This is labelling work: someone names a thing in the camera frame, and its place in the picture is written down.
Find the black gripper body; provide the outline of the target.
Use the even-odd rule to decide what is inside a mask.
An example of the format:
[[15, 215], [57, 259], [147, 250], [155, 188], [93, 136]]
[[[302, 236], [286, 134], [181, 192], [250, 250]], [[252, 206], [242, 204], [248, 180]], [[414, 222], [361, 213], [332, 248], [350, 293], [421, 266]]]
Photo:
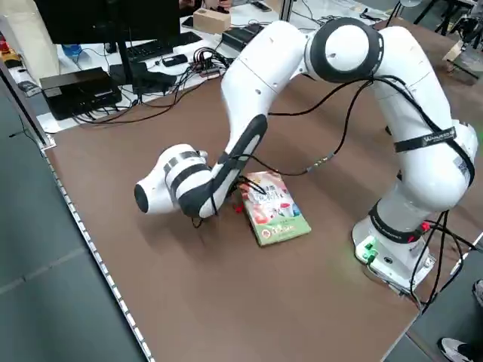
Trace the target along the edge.
[[245, 209], [244, 202], [242, 200], [242, 194], [240, 191], [243, 182], [241, 180], [236, 180], [230, 187], [226, 200], [229, 202], [230, 207], [235, 212], [243, 212]]

